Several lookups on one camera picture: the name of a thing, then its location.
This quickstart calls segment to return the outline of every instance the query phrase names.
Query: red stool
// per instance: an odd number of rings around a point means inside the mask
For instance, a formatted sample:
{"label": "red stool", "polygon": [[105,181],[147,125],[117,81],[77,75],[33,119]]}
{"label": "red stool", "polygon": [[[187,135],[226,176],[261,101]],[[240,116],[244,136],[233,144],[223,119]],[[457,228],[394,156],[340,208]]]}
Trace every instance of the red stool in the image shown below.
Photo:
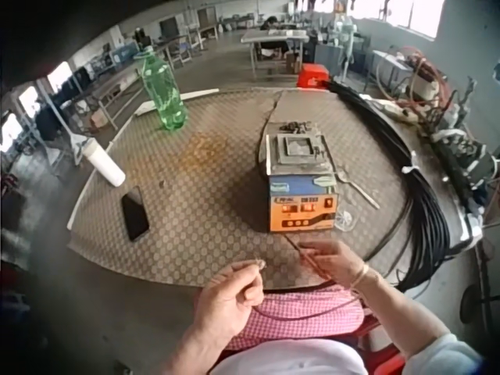
{"label": "red stool", "polygon": [[320,64],[303,64],[302,71],[298,75],[298,88],[319,88],[326,90],[323,81],[330,80],[327,68]]}

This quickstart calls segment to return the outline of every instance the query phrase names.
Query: black smartphone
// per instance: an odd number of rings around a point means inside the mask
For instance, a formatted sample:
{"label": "black smartphone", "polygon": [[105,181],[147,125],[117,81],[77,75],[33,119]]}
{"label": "black smartphone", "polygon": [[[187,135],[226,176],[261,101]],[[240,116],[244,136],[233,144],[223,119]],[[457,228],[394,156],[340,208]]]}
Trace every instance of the black smartphone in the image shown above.
{"label": "black smartphone", "polygon": [[138,186],[122,197],[122,208],[128,237],[131,241],[136,241],[149,230],[148,216]]}

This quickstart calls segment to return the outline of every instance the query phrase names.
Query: black cable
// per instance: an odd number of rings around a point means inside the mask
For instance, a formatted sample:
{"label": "black cable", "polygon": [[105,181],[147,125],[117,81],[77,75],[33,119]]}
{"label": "black cable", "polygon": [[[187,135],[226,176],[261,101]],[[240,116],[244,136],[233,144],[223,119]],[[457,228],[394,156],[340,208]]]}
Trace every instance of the black cable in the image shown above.
{"label": "black cable", "polygon": [[[340,100],[347,103],[361,117],[399,169],[412,165],[412,155],[405,142],[389,123],[359,97],[357,92],[335,82],[326,83],[326,87],[336,93]],[[407,240],[396,260],[391,264],[391,268],[394,269],[411,242],[412,255],[409,269],[397,286],[400,291],[407,291],[430,280],[444,260],[451,255],[448,224],[431,186],[419,170],[412,170],[406,174],[404,181],[407,193],[405,208],[398,222],[367,257],[371,259],[381,251],[399,229],[401,222],[409,219]]]}

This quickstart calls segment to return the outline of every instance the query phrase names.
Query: patterned tablecloth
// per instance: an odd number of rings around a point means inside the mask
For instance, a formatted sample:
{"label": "patterned tablecloth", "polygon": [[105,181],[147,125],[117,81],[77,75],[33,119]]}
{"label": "patterned tablecloth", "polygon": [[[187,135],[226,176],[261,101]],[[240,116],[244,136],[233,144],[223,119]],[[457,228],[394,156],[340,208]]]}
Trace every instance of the patterned tablecloth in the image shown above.
{"label": "patterned tablecloth", "polygon": [[[269,116],[270,122],[316,123],[335,162],[381,206],[376,210],[341,184],[340,203],[348,204],[357,218],[354,229],[290,234],[292,241],[338,237],[366,256],[402,211],[404,176],[335,94],[297,89],[221,91],[186,101],[186,106],[189,119],[173,133],[159,130],[156,112],[131,120],[109,152],[127,179],[114,188],[98,173],[91,176],[74,218],[71,249],[116,272],[168,284],[203,286],[229,262],[254,258],[267,262],[262,274],[267,289],[319,284],[318,276],[300,267],[297,252],[282,235],[265,232],[266,184],[255,165],[255,150]],[[452,244],[457,243],[460,219],[430,152],[412,131],[399,130],[417,150],[447,216]],[[136,185],[151,228],[130,242],[120,199]],[[407,233],[408,223],[403,223],[370,265],[386,273],[398,259]],[[408,267],[411,251],[404,251],[399,269]]]}

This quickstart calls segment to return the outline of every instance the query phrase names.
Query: white tube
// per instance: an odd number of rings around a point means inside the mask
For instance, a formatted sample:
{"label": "white tube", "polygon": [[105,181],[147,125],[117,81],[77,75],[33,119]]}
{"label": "white tube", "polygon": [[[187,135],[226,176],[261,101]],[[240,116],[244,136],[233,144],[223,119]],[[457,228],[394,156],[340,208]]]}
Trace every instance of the white tube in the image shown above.
{"label": "white tube", "polygon": [[91,138],[82,150],[84,156],[95,167],[95,169],[115,187],[119,187],[125,181],[125,173],[113,162],[104,148]]}

